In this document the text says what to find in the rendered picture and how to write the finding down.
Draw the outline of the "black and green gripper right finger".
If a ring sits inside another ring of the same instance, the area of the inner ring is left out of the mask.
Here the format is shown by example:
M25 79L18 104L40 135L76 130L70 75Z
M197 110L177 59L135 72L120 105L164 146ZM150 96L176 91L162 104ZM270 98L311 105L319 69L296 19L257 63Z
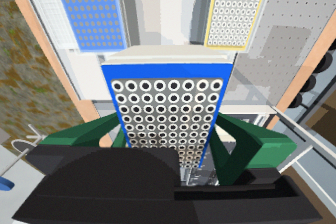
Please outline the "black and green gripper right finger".
M215 124L231 135L231 155L214 126L209 145L219 185L232 185L249 168L276 168L297 148L287 135L218 113Z

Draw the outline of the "grey perforated base plate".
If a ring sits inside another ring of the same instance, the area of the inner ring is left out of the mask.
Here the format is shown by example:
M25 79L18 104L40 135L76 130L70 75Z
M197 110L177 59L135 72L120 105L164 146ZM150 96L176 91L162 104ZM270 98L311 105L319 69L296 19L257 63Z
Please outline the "grey perforated base plate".
M336 10L336 0L268 0L221 105L277 106Z

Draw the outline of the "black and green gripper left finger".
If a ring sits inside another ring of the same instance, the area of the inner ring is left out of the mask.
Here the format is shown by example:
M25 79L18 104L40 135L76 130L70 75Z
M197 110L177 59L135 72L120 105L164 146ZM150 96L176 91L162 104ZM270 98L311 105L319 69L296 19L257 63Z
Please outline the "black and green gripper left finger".
M39 144L70 146L100 146L100 139L120 124L117 113L49 134ZM126 147L126 138L120 127L111 147ZM39 145L38 144L38 145Z

